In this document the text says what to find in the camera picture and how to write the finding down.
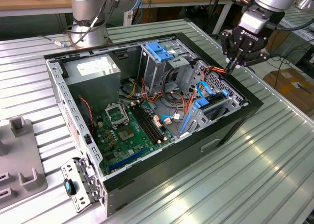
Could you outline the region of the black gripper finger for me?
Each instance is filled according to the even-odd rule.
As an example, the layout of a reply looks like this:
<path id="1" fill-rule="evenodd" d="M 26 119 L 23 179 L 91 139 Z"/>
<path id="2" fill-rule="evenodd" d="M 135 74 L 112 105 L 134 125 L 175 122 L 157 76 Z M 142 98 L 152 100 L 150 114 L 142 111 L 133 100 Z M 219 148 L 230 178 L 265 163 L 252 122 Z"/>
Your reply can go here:
<path id="1" fill-rule="evenodd" d="M 243 60 L 243 30 L 224 30 L 219 34 L 222 52 L 226 56 L 225 72 L 232 73 Z"/>
<path id="2" fill-rule="evenodd" d="M 269 52 L 262 45 L 247 43 L 232 53 L 230 56 L 230 72 L 240 67 L 250 67 L 266 61 L 269 58 Z"/>

